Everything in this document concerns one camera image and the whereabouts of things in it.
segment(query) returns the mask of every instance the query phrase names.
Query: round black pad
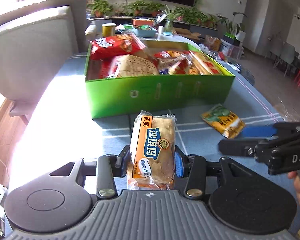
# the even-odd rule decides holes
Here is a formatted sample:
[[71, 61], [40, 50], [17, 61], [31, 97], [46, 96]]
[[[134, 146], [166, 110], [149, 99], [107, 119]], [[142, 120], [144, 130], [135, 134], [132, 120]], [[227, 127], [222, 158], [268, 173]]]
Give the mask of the round black pad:
[[32, 193], [27, 199], [29, 207], [37, 211], [56, 209], [61, 206], [64, 201], [65, 196], [61, 192], [52, 189], [38, 190]]
[[263, 178], [226, 183], [210, 196], [209, 206], [225, 225], [258, 235], [288, 229], [297, 211], [289, 192]]
[[76, 183], [77, 174], [45, 174], [13, 190], [4, 203], [12, 228], [32, 233], [54, 233], [81, 222], [92, 208], [92, 199]]

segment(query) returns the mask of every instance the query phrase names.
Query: blue basket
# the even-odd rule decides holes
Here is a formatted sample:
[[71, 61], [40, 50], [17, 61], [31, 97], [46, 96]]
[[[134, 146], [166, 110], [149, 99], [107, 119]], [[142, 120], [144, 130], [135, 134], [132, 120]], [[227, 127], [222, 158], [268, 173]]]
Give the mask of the blue basket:
[[152, 30], [138, 30], [136, 28], [133, 28], [133, 32], [138, 37], [153, 38], [158, 31], [155, 28], [152, 28]]

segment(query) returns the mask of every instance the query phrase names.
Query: cable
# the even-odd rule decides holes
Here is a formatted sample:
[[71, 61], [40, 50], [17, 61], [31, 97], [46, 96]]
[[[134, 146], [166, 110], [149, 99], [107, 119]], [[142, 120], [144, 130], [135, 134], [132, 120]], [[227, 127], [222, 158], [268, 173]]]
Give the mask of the cable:
[[7, 172], [7, 176], [8, 176], [8, 179], [10, 180], [10, 176], [9, 176], [9, 172], [8, 172], [8, 167], [7, 165], [0, 159], [0, 162], [3, 164], [3, 166], [6, 168], [6, 172]]

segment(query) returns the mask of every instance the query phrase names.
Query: floor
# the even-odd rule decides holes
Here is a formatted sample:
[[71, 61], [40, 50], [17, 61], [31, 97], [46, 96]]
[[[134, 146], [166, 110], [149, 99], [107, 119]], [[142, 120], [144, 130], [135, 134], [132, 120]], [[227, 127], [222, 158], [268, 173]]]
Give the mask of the floor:
[[[8, 107], [0, 121], [0, 159], [6, 165], [8, 173], [12, 160], [14, 147], [21, 139], [26, 125], [19, 116], [10, 117]], [[9, 174], [5, 166], [0, 161], [0, 184], [8, 186]]]
[[294, 82], [294, 75], [284, 77], [282, 71], [273, 68], [273, 60], [248, 50], [244, 52], [244, 57], [236, 61], [254, 75], [254, 87], [279, 113], [287, 110], [290, 118], [300, 121], [300, 88]]

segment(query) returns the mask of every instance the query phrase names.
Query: glass vase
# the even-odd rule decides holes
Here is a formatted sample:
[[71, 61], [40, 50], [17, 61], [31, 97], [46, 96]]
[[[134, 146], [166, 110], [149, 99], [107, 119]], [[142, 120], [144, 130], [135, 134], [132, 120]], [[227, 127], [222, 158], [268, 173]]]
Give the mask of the glass vase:
[[165, 35], [169, 35], [172, 36], [172, 29], [173, 29], [173, 25], [172, 25], [172, 21], [171, 20], [167, 20], [164, 29], [163, 29], [163, 33]]

